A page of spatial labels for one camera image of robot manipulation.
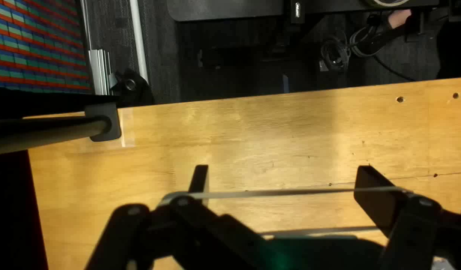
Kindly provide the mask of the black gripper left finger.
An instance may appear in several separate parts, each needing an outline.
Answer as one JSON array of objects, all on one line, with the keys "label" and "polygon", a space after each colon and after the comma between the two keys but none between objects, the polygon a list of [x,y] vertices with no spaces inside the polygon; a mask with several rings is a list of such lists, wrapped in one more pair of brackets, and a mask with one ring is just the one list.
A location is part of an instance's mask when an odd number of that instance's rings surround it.
[{"label": "black gripper left finger", "polygon": [[155,210],[117,207],[84,270],[152,270],[165,256],[185,270],[263,270],[263,241],[233,216],[218,216],[201,199],[177,195]]}]

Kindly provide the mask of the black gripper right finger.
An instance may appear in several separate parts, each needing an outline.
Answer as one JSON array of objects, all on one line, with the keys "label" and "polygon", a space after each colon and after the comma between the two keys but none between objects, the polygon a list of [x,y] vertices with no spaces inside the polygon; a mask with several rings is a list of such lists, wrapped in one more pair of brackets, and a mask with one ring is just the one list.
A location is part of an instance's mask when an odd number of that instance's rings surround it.
[{"label": "black gripper right finger", "polygon": [[371,165],[357,168],[353,196],[387,237],[380,270],[431,270],[435,256],[461,270],[461,211],[398,187]]}]

